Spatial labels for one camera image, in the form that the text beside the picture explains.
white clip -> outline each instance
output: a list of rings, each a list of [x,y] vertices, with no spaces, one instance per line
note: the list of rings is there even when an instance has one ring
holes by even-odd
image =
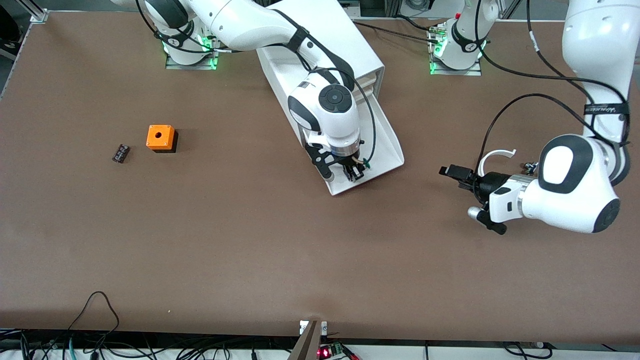
[[[494,151],[488,152],[487,155],[484,155],[482,160],[480,160],[480,164],[478,166],[478,176],[479,177],[483,177],[484,176],[484,162],[489,158],[489,156],[502,155],[502,156],[506,156],[507,158],[511,159],[515,154],[516,154],[516,149],[513,149],[513,151],[494,150]]]

grey floor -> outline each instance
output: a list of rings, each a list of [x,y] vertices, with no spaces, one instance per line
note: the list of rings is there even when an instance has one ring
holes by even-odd
[[[49,10],[83,10],[83,11],[130,11],[113,4],[109,0],[36,0],[42,7]],[[512,19],[526,19],[525,1],[516,9]],[[25,31],[29,26],[29,14],[15,0],[0,0],[2,5]],[[531,6],[531,18],[540,20],[563,20],[566,15],[567,4],[557,0],[537,0]],[[4,86],[11,71],[12,62],[0,56],[0,85]],[[636,65],[634,72],[637,85],[640,88],[640,65]]]

brown table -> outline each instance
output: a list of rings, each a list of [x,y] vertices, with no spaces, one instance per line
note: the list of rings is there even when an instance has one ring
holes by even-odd
[[[568,72],[562,24],[535,30]],[[438,175],[474,164],[515,96],[576,109],[583,96],[488,64],[481,78],[430,76],[424,44],[362,32],[387,66],[380,104],[406,163],[332,197],[254,52],[223,55],[217,71],[164,70],[135,13],[52,13],[33,26],[0,102],[0,325],[66,328],[103,290],[132,331],[295,335],[318,317],[345,338],[640,343],[636,166],[616,189],[620,216],[597,235],[518,220],[498,236]],[[491,38],[494,60],[548,73],[525,24],[499,23]],[[631,98],[639,113],[635,87]],[[180,131],[177,154],[145,148],[153,123]],[[518,172],[580,131],[551,102],[524,100],[487,148],[518,154],[488,168]],[[124,165],[111,161],[120,143],[133,146]],[[103,300],[77,324],[112,325]]]

